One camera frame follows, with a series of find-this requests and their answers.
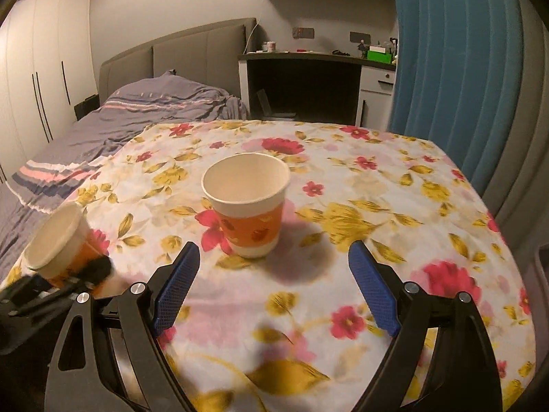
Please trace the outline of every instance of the orange and white paper cup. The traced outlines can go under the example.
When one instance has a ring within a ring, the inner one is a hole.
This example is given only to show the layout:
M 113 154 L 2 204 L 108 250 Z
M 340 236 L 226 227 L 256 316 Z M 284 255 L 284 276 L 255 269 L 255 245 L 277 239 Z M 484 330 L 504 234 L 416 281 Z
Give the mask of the orange and white paper cup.
M 242 153 L 213 164 L 202 190 L 233 250 L 242 257 L 267 255 L 278 243 L 290 169 L 262 153 Z
M 76 203 L 64 204 L 51 214 L 23 252 L 27 267 L 57 288 L 101 256 L 101 247 Z M 103 289 L 113 272 L 93 291 L 95 297 L 106 295 Z

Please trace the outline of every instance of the wall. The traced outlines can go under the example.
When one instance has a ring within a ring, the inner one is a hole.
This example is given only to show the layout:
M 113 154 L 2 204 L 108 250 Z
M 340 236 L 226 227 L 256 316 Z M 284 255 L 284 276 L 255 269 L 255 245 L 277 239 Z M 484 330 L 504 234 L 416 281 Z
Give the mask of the wall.
M 95 75 L 105 60 L 143 42 L 242 17 L 260 18 L 262 37 L 282 50 L 340 49 L 358 55 L 349 31 L 369 33 L 377 43 L 397 30 L 394 0 L 91 0 Z M 313 27 L 315 39 L 294 40 L 293 26 Z

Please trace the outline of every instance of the wardrobe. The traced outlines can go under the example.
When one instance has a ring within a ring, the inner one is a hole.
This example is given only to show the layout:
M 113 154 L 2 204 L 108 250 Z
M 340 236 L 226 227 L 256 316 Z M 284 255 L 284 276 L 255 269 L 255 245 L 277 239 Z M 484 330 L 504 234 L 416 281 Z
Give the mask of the wardrobe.
M 0 27 L 0 181 L 76 122 L 97 93 L 90 0 L 20 0 Z

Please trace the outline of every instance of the gray blanket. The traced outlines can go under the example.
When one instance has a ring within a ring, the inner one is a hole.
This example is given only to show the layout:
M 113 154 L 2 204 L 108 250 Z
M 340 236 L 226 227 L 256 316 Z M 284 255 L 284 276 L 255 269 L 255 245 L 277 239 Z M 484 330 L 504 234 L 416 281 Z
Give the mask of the gray blanket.
M 0 186 L 0 281 L 44 219 L 150 124 L 242 119 L 246 108 L 223 89 L 172 72 L 116 91 Z

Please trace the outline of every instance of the cup rim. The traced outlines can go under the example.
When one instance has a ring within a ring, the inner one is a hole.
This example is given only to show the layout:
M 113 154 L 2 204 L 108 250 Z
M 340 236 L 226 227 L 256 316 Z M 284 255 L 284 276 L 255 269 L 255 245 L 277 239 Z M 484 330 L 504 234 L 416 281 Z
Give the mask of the cup rim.
M 204 187 L 204 178 L 206 176 L 206 174 L 208 173 L 208 171 L 213 168 L 213 166 L 225 161 L 225 160 L 228 160 L 228 159 L 232 159 L 234 157 L 240 157 L 242 155 L 261 155 L 262 157 L 267 157 L 267 158 L 270 158 L 270 159 L 274 159 L 276 160 L 279 165 L 282 165 L 284 166 L 285 168 L 285 174 L 286 174 L 286 182 L 284 183 L 284 185 L 282 185 L 282 187 L 276 191 L 276 192 L 273 192 L 269 195 L 265 195 L 265 196 L 260 196 L 260 198 L 255 198 L 253 200 L 246 200 L 246 201 L 241 201 L 241 202 L 230 202 L 230 201 L 226 201 L 226 200 L 221 200 L 219 198 L 216 198 L 215 196 L 212 196 L 207 190 L 206 188 Z M 272 155 L 267 155 L 265 153 L 259 153 L 259 152 L 247 152 L 247 153 L 238 153 L 238 154 L 235 154 L 235 155 L 231 155 L 230 157 L 225 157 L 223 159 L 220 159 L 219 161 L 217 162 L 214 162 L 210 167 L 208 167 L 206 169 L 206 171 L 204 172 L 204 174 L 202 175 L 202 179 L 200 180 L 200 185 L 202 186 L 202 191 L 204 192 L 204 194 L 212 201 L 215 201 L 217 203 L 221 203 L 221 204 L 227 204 L 227 205 L 232 205 L 232 206 L 242 206 L 242 205 L 245 205 L 245 204 L 254 204 L 254 203 L 259 203 L 259 202 L 262 202 L 262 201 L 265 201 L 265 200 L 268 200 L 269 198 L 273 198 L 274 196 L 284 192 L 288 186 L 290 185 L 290 177 L 292 176 L 291 172 L 290 172 L 290 169 L 289 167 L 286 165 L 286 163 L 282 160 L 279 160 L 278 158 L 276 157 L 273 157 Z
M 59 240 L 55 244 L 55 246 L 51 247 L 48 250 L 45 250 L 42 255 L 42 258 L 38 261 L 38 264 L 33 264 L 29 258 L 28 253 L 32 248 L 33 242 L 35 241 L 36 237 L 40 234 L 40 232 L 43 232 L 43 228 L 51 221 L 51 219 L 54 217 L 54 215 L 59 214 L 63 211 L 72 211 L 73 215 L 75 216 L 69 226 L 62 232 L 62 234 L 59 237 Z M 80 224 L 80 221 L 82 220 L 83 212 L 79 204 L 77 203 L 67 203 L 63 204 L 58 207 L 55 211 L 51 213 L 51 215 L 46 219 L 44 223 L 40 225 L 38 230 L 33 234 L 32 239 L 26 246 L 23 254 L 24 258 L 26 260 L 27 267 L 32 271 L 38 271 L 46 266 L 54 259 L 56 255 L 58 255 L 61 250 L 65 247 L 65 245 L 68 243 L 70 237 L 75 233 L 76 229 L 78 229 L 78 225 Z

